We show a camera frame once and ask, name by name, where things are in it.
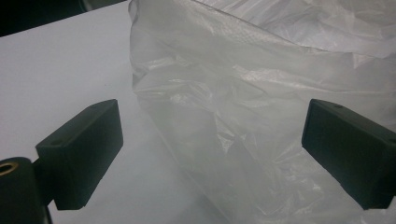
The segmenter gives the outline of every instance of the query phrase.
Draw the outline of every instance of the black plastic block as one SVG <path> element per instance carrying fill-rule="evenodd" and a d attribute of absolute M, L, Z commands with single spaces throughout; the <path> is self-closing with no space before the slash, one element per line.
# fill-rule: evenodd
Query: black plastic block
<path fill-rule="evenodd" d="M 59 210 L 85 206 L 122 147 L 117 100 L 91 105 L 37 146 Z"/>
<path fill-rule="evenodd" d="M 303 147 L 363 209 L 389 207 L 396 192 L 396 133 L 341 105 L 313 99 Z"/>

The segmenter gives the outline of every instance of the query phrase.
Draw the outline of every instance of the transparent plastic bag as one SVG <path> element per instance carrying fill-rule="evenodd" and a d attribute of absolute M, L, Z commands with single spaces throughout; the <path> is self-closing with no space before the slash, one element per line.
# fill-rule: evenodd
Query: transparent plastic bag
<path fill-rule="evenodd" d="M 395 223 L 363 211 L 301 146 L 308 103 L 396 131 L 396 64 L 300 47 L 189 0 L 132 1 L 133 88 L 230 223 Z"/>
<path fill-rule="evenodd" d="M 199 0 L 295 44 L 396 55 L 395 0 Z"/>

